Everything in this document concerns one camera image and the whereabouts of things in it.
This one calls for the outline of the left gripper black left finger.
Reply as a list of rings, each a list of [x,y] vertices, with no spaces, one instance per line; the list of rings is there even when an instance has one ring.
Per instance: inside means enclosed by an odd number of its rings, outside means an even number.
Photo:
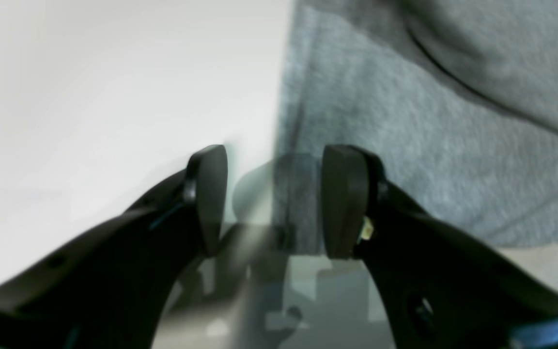
[[[223,145],[0,285],[0,349],[148,349],[180,274],[218,250]]]

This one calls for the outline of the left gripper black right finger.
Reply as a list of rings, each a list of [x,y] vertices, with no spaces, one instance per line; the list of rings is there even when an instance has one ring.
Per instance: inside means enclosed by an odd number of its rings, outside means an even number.
[[[324,246],[361,260],[398,349],[558,349],[558,292],[428,214],[374,153],[327,145]]]

